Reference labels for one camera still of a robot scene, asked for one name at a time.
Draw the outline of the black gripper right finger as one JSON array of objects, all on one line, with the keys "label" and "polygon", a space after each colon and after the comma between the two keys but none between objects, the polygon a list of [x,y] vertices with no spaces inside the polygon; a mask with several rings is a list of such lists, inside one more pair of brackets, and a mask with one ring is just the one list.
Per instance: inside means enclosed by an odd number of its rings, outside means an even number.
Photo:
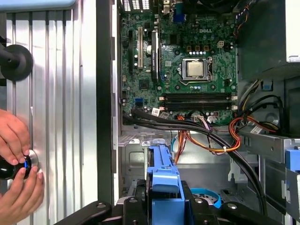
[{"label": "black gripper right finger", "polygon": [[238,202],[225,202],[219,209],[204,199],[197,201],[186,181],[181,182],[185,196],[186,225],[278,225],[279,222]]}]

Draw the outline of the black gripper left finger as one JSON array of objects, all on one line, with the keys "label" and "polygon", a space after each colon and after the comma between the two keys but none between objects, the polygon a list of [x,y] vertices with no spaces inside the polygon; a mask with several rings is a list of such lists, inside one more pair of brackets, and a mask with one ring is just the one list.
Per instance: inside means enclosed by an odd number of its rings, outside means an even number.
[{"label": "black gripper left finger", "polygon": [[95,201],[67,216],[58,225],[146,225],[146,180],[132,182],[128,194],[117,204]]}]

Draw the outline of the person's right hand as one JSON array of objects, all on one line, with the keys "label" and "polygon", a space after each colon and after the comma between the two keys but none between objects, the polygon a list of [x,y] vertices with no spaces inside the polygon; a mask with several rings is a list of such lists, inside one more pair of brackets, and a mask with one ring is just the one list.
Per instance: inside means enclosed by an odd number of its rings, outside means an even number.
[{"label": "person's right hand", "polygon": [[43,174],[34,166],[24,180],[25,169],[19,170],[9,190],[0,197],[0,223],[13,225],[32,214],[44,198]]}]

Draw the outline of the person's left hand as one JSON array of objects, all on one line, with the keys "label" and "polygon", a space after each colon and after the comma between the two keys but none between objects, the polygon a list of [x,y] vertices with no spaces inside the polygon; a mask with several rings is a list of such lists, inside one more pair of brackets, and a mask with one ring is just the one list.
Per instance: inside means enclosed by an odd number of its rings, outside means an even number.
[{"label": "person's left hand", "polygon": [[26,125],[6,110],[0,111],[0,155],[12,165],[29,155],[30,134]]}]

